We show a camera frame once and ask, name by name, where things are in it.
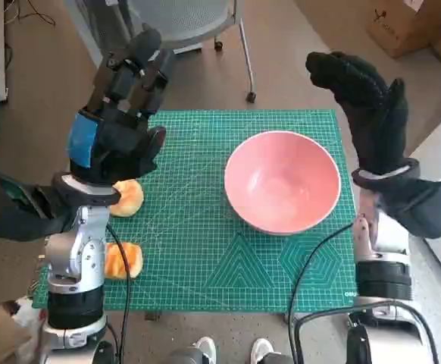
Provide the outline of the bare left hand blue tape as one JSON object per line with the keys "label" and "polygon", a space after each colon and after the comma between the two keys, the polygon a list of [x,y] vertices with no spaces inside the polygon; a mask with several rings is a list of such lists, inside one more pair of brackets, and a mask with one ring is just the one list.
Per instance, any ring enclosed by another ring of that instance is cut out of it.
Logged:
{"label": "bare left hand blue tape", "polygon": [[102,59],[93,91],[72,124],[67,154],[80,180],[113,185],[156,169],[155,156],[166,137],[150,127],[172,74],[175,54],[161,47],[160,33],[145,27],[122,49]]}

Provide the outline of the black gloved right hand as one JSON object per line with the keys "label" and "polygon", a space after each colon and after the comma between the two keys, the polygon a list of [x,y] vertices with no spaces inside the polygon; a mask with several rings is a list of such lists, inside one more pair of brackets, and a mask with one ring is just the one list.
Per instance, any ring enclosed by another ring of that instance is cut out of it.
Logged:
{"label": "black gloved right hand", "polygon": [[388,84],[375,66],[343,52],[311,52],[305,66],[313,85],[331,91],[343,110],[359,168],[377,175],[400,168],[408,122],[403,79]]}

